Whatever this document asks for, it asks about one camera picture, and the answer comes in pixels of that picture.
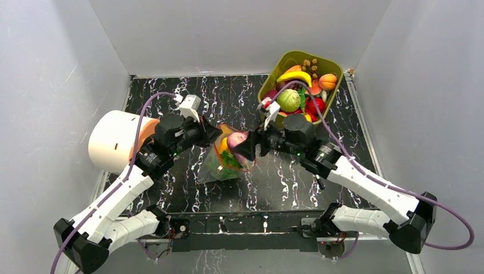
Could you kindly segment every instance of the banana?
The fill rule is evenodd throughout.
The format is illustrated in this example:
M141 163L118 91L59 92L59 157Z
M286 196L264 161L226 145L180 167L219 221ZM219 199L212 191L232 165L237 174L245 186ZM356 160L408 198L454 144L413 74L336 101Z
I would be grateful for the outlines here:
M293 72L285 73L276 80L276 83L293 80L293 79L303 80L304 82L306 82L306 84L308 84L309 87L313 87L311 76L305 73L304 71L293 71Z

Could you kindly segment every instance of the white side panel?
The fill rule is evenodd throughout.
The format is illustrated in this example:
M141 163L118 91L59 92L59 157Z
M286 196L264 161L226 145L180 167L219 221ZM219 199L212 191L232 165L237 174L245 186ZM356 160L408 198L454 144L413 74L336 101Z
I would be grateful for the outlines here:
M141 236L155 233L159 223L156 216L146 210L124 221L113 223L104 235L106 239L112 240L109 252L111 253Z
M54 223L100 181L89 134L130 76L88 0L0 0L0 86L0 273L49 273Z
M355 67L391 0L91 0L130 74L267 73L302 50Z
M409 218L408 211L415 211L418 200L412 196L401 194L389 190L381 185L371 181L366 176L359 173L345 157L340 157L336 163L338 169L329 173L328 180L340 184L354 192L367 201L375 205L386 213L395 223L402 224ZM361 167L366 174L382 180L386 184L391 182L379 177L364 167Z
M383 225L390 217L380 210L349 208L345 205L334 213L333 223L341 231L360 231L388 238L388 232Z
M426 274L483 273L484 1L394 0L355 72L363 115L385 177L429 191L473 226L461 251L424 248ZM469 234L437 210L428 243Z

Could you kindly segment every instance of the clear plastic bag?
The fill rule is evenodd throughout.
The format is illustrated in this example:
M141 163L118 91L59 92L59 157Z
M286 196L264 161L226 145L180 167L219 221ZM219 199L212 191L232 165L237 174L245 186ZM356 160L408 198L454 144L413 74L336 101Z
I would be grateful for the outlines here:
M256 161L248 162L246 167L243 167L222 145L222 141L230 134L240 131L226 124L221 124L219 128L222 130L222 134L214 142L200 166L197 179L199 184L239 178L245 172L249 172L256 164Z

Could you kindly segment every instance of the olive green basket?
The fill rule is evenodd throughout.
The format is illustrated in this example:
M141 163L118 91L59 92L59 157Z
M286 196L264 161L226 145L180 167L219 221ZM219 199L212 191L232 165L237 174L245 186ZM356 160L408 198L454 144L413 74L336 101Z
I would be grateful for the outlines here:
M328 114L329 108L331 107L331 104L333 103L333 99L336 96L336 91L340 87L341 80L343 78L343 69L338 65L337 63L327 60L309 53L305 53L302 51L290 51L281 58L281 60L277 63L276 67L274 70L271 72L265 83L262 85L262 88L260 89L257 99L259 100L259 103L262 101L262 97L266 95L271 89L273 89L276 86L276 80L281 76L283 73L285 73L288 69L295 65L302 65L304 60L312 60L316 59L317 60L317 73L319 76L332 73L336 75L337 82L336 86L334 89L330 90L328 92L328 97L326 99L326 109L324 110L324 113L322 114L323 117L326 118L326 114ZM278 113L277 118L276 118L276 126L278 128L283 127L283 120L286 118L287 115ZM264 119L264 114L261 113L260 119ZM314 122L313 124L319 124L321 123L321 120L318 120Z

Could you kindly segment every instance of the table surface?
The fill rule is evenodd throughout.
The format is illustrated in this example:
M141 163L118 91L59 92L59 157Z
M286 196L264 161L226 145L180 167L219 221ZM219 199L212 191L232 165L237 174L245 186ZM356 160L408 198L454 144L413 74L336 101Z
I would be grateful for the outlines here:
M125 111L139 114L143 103L159 91L202 98L198 109L214 125L228 124L240 131L256 127L257 93L267 75L205 76L188 78L133 79ZM147 116L161 118L174 112L171 98L160 98L148 108ZM326 117L331 130L364 167L374 171L363 131L346 81L341 81ZM327 182L320 191L313 176L298 164L297 157L270 152L257 158L257 166L241 178L197 184L196 179L208 149L193 147L180 154L172 167L155 185L127 207L134 214L151 204L168 212L226 212L261 210L326 209L333 202L351 207L371 205L337 184ZM106 188L117 178L109 174Z

